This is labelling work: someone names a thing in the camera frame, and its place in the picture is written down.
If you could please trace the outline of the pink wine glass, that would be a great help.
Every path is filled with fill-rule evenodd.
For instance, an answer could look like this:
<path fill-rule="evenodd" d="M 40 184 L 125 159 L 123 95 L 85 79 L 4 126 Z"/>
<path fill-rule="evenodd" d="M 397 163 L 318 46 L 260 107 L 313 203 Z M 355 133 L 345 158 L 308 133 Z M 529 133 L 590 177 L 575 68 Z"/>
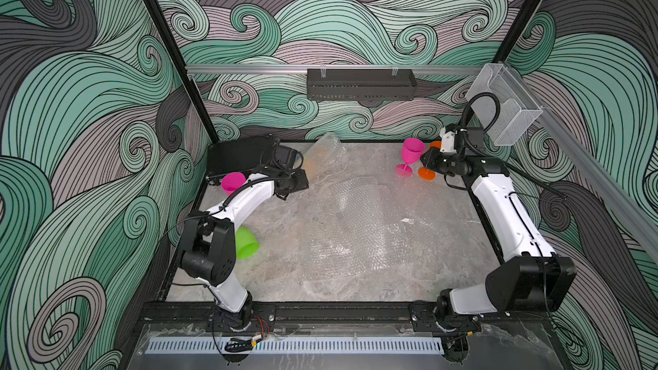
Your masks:
<path fill-rule="evenodd" d="M 241 172 L 232 172 L 224 176 L 220 182 L 222 190 L 227 195 L 232 195 L 247 181 L 246 176 Z"/>
<path fill-rule="evenodd" d="M 412 176 L 413 169 L 411 166 L 421 158 L 424 151 L 425 144 L 422 140 L 417 138 L 406 139 L 401 150 L 401 157 L 404 164 L 399 164 L 396 167 L 396 174 L 402 177 Z"/>

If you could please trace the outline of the bubble green glass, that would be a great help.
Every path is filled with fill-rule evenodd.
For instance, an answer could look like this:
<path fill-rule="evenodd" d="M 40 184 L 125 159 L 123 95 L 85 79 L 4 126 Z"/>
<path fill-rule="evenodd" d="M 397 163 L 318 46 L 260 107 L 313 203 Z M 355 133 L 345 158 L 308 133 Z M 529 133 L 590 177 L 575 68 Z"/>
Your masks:
<path fill-rule="evenodd" d="M 260 249 L 260 243 L 258 243 L 254 233 L 243 226 L 238 228 L 235 237 L 238 260 L 246 260 L 255 255 Z"/>

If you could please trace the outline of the bubble yellow glass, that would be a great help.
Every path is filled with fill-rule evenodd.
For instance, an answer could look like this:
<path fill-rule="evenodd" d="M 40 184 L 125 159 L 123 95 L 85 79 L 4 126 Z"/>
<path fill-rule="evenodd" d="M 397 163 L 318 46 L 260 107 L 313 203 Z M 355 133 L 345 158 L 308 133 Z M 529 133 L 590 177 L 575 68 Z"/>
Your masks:
<path fill-rule="evenodd" d="M 333 132 L 327 133 L 303 153 L 303 169 L 308 175 L 319 173 L 344 155 L 345 148 L 339 137 Z"/>

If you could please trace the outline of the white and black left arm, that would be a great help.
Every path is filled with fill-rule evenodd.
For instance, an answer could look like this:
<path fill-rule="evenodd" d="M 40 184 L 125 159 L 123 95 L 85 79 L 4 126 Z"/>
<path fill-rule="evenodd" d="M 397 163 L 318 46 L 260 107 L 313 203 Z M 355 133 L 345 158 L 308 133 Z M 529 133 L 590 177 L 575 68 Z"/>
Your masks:
<path fill-rule="evenodd" d="M 190 277 L 209 287 L 219 307 L 239 313 L 249 292 L 239 283 L 234 267 L 237 260 L 236 233 L 261 204 L 309 187 L 305 170 L 280 170 L 264 166 L 228 198 L 205 212 L 192 212 L 184 221 L 176 248 L 176 263 Z"/>

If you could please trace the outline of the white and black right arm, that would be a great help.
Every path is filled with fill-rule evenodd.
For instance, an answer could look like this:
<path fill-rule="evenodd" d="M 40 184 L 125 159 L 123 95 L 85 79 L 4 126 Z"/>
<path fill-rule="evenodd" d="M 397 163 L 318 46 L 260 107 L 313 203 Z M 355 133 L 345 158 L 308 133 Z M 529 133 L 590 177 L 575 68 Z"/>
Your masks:
<path fill-rule="evenodd" d="M 481 205 L 500 245 L 503 263 L 482 284 L 444 291 L 451 315 L 557 311 L 577 269 L 561 257 L 532 222 L 507 166 L 492 157 L 441 152 L 431 147 L 423 166 L 445 176 L 460 176 Z"/>

